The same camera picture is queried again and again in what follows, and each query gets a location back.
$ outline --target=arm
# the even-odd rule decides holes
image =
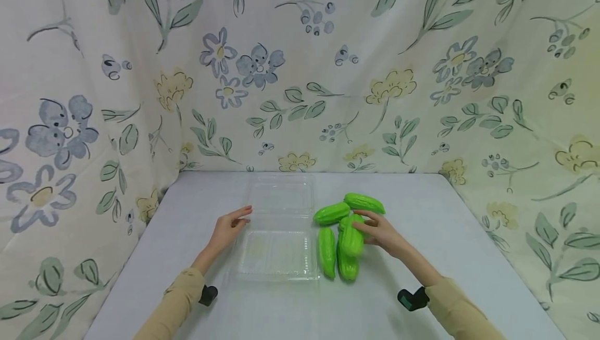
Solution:
[[[252,207],[223,215],[217,220],[215,230],[198,254],[190,268],[183,270],[165,291],[163,299],[142,325],[133,340],[171,340],[200,300],[204,288],[204,274],[217,257],[238,236],[249,219],[241,219],[252,213]]]
[[[365,239],[365,244],[381,246],[392,257],[402,261],[425,286],[430,299],[429,309],[450,336],[456,340],[506,340],[455,282],[441,276],[386,218],[371,211],[354,212],[370,218],[365,224],[352,224],[356,229],[372,236]]]

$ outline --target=white tablecloth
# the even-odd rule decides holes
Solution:
[[[217,217],[242,205],[253,175],[181,174],[162,200],[85,340],[131,339],[165,288],[206,245]],[[350,191],[381,200],[396,229],[442,274],[454,278],[507,339],[565,339],[441,175],[312,175],[317,209]],[[207,284],[221,287],[225,265],[226,256],[209,271]],[[333,282],[321,279],[319,284],[316,305],[327,307],[319,314],[323,339],[449,339],[427,309],[410,313],[398,303],[400,289],[414,292],[419,284],[401,262],[380,249],[366,246],[354,285],[339,278]],[[236,321],[224,320],[218,305],[225,302],[217,299],[210,308],[197,305],[178,338],[213,339],[217,325],[226,322],[236,326]],[[260,310],[260,297],[252,308]],[[293,315],[294,308],[285,310]],[[265,325],[281,333],[280,338],[286,338],[284,322],[265,319]],[[254,335],[251,332],[245,338],[253,339]]]

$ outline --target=finger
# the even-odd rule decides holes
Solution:
[[[243,217],[244,215],[248,215],[252,213],[252,206],[244,206],[241,209],[237,209],[236,211],[230,212],[226,215],[229,219],[237,219]]]
[[[363,223],[352,222],[352,226],[359,231],[363,231],[364,233],[370,234],[371,236],[375,236],[379,233],[379,230],[376,227],[366,225]]]
[[[244,219],[234,219],[234,220],[231,222],[231,226],[232,226],[232,227],[235,227],[235,226],[237,226],[238,224],[240,224],[240,222],[246,222],[246,224],[247,224],[247,223],[249,223],[249,222],[250,222],[250,219],[245,219],[245,218],[244,218]]]
[[[380,242],[377,241],[376,238],[365,238],[365,244],[367,244],[367,245],[381,246]]]
[[[367,218],[371,218],[374,221],[380,223],[383,221],[383,217],[379,214],[374,213],[373,211],[367,211],[367,210],[354,210],[354,213],[357,213],[359,215],[363,215],[364,217]]]
[[[249,222],[248,219],[239,219],[233,229],[236,230],[236,233],[239,233]]]

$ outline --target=floral curtain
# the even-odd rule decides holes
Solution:
[[[7,339],[81,339],[188,170],[442,174],[600,331],[600,0],[0,5]]]

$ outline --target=beige sleeve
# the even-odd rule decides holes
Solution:
[[[506,340],[453,280],[444,278],[425,293],[431,313],[455,340]]]
[[[133,340],[171,340],[202,296],[204,277],[196,269],[183,270]]]

